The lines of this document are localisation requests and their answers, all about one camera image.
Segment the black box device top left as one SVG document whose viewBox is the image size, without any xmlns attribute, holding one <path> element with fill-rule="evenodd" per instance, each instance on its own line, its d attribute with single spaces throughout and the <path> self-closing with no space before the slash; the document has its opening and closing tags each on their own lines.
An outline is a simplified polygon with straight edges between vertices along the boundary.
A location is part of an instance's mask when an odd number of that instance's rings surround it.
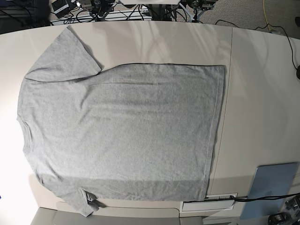
<svg viewBox="0 0 300 225">
<path fill-rule="evenodd" d="M 66 0 L 55 0 L 51 3 L 53 8 L 53 13 L 56 15 L 57 18 L 61 18 L 65 15 L 65 12 L 68 10 L 68 3 Z"/>
</svg>

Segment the grey T-shirt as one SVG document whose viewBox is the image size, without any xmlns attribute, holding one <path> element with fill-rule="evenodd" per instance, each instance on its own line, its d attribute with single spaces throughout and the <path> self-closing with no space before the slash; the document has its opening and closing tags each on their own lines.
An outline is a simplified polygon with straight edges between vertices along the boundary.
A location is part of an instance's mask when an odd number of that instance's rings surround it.
<svg viewBox="0 0 300 225">
<path fill-rule="evenodd" d="M 21 84 L 17 120 L 39 183 L 83 216 L 98 200 L 205 199 L 226 67 L 103 70 L 69 29 Z"/>
</svg>

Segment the black device bottom right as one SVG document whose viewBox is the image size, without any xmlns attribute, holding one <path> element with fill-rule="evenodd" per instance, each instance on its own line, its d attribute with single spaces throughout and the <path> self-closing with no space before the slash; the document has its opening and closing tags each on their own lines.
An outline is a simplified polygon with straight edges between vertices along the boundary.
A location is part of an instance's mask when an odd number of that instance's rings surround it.
<svg viewBox="0 0 300 225">
<path fill-rule="evenodd" d="M 268 217 L 268 225 L 283 225 L 291 219 L 288 213 L 280 212 Z"/>
</svg>

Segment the blue-grey flat panel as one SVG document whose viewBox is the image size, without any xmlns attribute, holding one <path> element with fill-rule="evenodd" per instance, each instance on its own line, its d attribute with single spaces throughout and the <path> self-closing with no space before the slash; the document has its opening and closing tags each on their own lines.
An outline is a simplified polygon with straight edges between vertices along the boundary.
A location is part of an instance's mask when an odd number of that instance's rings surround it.
<svg viewBox="0 0 300 225">
<path fill-rule="evenodd" d="M 248 198 L 288 194 L 297 168 L 297 162 L 257 167 Z M 280 210 L 282 204 L 282 199 L 248 202 L 244 206 L 240 219 L 255 219 L 275 214 Z"/>
</svg>

